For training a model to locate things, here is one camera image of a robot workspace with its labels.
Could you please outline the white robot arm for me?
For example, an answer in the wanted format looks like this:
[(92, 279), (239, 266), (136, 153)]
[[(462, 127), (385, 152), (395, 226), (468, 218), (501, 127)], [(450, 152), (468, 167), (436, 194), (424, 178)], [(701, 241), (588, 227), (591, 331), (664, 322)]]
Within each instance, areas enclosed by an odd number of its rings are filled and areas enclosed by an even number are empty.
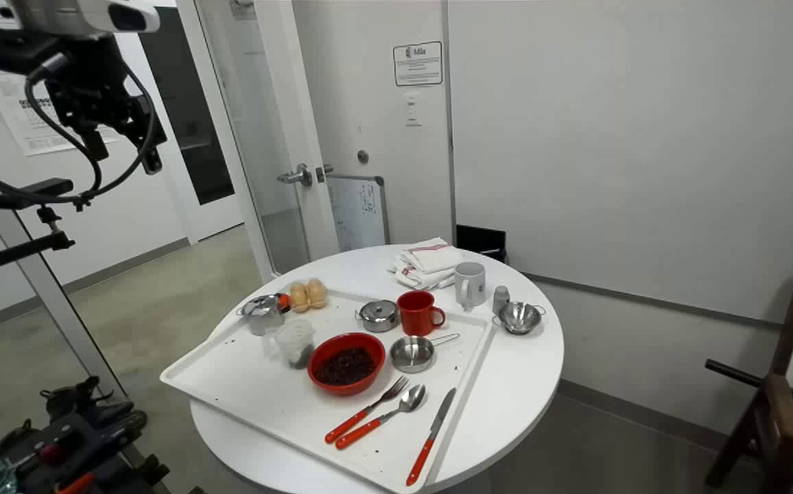
[(158, 174), (164, 132), (118, 39), (158, 34), (159, 24), (153, 0), (0, 0), (0, 72), (23, 73), (30, 101), (44, 89), (57, 128), (93, 161), (107, 157), (107, 127)]

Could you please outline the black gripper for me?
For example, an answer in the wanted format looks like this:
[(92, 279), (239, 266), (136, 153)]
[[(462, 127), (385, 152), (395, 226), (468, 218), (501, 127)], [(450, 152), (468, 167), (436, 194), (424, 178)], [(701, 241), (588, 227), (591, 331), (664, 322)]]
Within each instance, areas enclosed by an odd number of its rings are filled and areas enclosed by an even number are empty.
[(159, 174), (158, 146), (164, 143), (159, 116), (133, 65), (121, 58), (115, 39), (60, 42), (57, 64), (44, 89), (57, 121), (71, 128), (93, 160), (107, 160), (103, 127), (127, 138), (147, 174)]

